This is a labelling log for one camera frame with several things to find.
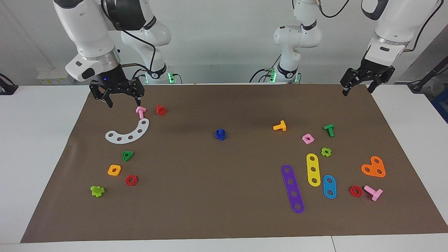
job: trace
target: red nut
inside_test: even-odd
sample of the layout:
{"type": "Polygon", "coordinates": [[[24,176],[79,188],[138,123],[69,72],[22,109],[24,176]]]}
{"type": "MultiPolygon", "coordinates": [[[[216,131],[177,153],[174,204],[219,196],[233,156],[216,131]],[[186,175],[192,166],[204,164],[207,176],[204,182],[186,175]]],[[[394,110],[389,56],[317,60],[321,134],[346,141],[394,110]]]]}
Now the red nut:
{"type": "Polygon", "coordinates": [[[362,190],[361,190],[361,188],[359,186],[351,186],[350,187],[350,194],[353,197],[359,198],[362,195],[362,190]]]}
{"type": "Polygon", "coordinates": [[[137,176],[135,176],[135,175],[129,175],[125,181],[126,181],[126,185],[135,186],[135,184],[137,184],[138,179],[137,179],[137,176]]]}

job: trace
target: green cross nut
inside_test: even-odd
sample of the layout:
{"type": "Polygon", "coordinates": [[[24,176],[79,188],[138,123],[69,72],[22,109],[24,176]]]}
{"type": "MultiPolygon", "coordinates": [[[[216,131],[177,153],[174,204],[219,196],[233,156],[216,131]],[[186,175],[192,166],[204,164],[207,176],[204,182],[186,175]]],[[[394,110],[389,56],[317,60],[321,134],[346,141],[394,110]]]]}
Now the green cross nut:
{"type": "Polygon", "coordinates": [[[332,155],[332,151],[329,148],[325,148],[325,147],[322,148],[321,153],[322,153],[322,156],[326,156],[326,157],[329,157],[332,155]]]}
{"type": "Polygon", "coordinates": [[[90,187],[90,191],[92,191],[92,196],[95,196],[97,198],[102,197],[103,193],[105,192],[103,187],[96,187],[96,186],[90,187]]]}

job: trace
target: white table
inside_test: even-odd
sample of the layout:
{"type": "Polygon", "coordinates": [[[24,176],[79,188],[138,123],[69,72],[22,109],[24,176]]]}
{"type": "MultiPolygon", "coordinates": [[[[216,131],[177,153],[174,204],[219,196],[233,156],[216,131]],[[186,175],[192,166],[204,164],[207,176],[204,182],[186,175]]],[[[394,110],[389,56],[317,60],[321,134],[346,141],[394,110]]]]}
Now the white table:
{"type": "MultiPolygon", "coordinates": [[[[448,234],[18,244],[87,95],[87,86],[58,86],[0,96],[0,251],[448,251],[448,234]]],[[[373,97],[447,222],[448,125],[406,86],[383,85],[373,97]]]]}

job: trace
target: curved white strip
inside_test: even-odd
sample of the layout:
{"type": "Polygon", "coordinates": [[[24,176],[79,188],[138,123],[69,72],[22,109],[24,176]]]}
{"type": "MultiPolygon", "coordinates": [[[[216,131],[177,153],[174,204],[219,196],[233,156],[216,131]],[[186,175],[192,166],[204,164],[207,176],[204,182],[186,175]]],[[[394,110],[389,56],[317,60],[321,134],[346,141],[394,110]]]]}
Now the curved white strip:
{"type": "Polygon", "coordinates": [[[111,143],[116,144],[125,144],[125,143],[131,143],[137,139],[139,139],[143,134],[145,134],[146,130],[149,126],[149,120],[146,118],[141,119],[138,121],[137,128],[132,131],[129,134],[118,134],[115,130],[111,130],[108,133],[106,133],[106,139],[107,141],[111,143]]]}

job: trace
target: pink bolt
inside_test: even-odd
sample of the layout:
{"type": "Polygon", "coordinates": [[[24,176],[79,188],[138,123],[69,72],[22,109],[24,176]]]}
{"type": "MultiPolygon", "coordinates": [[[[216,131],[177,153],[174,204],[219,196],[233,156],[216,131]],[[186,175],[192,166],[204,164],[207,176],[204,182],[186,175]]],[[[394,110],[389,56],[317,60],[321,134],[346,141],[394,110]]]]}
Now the pink bolt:
{"type": "Polygon", "coordinates": [[[376,201],[379,198],[379,196],[383,193],[383,190],[378,189],[378,191],[375,191],[370,186],[365,186],[364,190],[366,190],[368,193],[372,194],[373,201],[376,201]]]}
{"type": "Polygon", "coordinates": [[[135,110],[135,113],[138,113],[138,116],[140,117],[140,119],[145,118],[143,116],[143,113],[145,113],[145,112],[146,112],[146,108],[140,107],[140,106],[138,106],[137,109],[135,110]]]}

